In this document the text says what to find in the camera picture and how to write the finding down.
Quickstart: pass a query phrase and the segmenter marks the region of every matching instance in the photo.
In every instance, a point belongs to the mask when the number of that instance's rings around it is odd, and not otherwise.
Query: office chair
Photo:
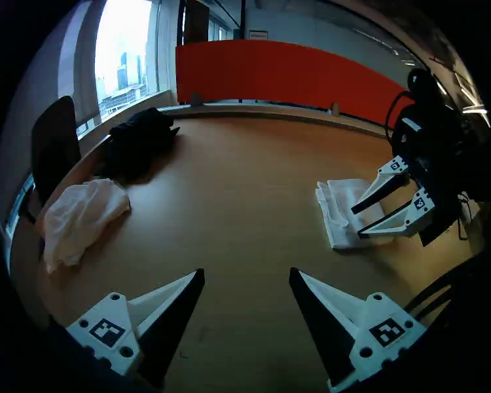
[[[64,96],[45,110],[31,133],[31,167],[41,206],[80,157],[75,106]]]

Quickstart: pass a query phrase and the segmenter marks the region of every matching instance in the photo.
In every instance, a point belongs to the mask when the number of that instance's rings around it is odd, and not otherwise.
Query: skyscraper
[[[120,57],[120,67],[117,70],[118,89],[122,90],[128,86],[127,78],[127,53],[122,53]]]
[[[125,89],[127,85],[127,69],[125,65],[122,65],[117,70],[117,80],[118,80],[118,89]]]
[[[140,55],[136,56],[136,68],[138,72],[138,83],[143,83],[142,81],[142,58]]]
[[[105,81],[103,77],[96,78],[96,96],[98,97],[98,101],[102,101],[107,94],[105,92]]]

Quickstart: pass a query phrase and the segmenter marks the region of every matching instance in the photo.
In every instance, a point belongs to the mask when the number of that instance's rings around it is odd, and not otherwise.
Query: wall sign
[[[265,30],[250,30],[249,39],[268,39]]]

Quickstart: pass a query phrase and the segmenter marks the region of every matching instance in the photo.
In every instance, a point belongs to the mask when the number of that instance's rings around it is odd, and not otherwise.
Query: building
[[[140,55],[136,56],[136,68],[138,72],[138,83],[143,83],[142,79],[142,57]]]
[[[128,87],[127,69],[125,64],[117,70],[118,90],[124,90]]]
[[[100,116],[105,117],[115,113],[146,95],[147,86],[145,84],[133,84],[118,90],[100,102]]]
[[[105,92],[105,81],[103,77],[96,78],[96,96],[98,97],[99,102],[107,97],[107,93]]]

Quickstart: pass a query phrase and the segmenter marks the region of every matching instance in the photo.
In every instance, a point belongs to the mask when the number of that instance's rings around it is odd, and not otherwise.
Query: crumpled white cloth
[[[130,209],[129,196],[110,179],[69,186],[44,217],[44,261],[48,273],[76,265],[105,226]]]
[[[316,198],[322,209],[327,237],[332,248],[364,248],[385,244],[392,237],[366,238],[358,237],[358,230],[384,217],[380,203],[353,214],[353,207],[369,183],[363,179],[328,180],[317,182]]]

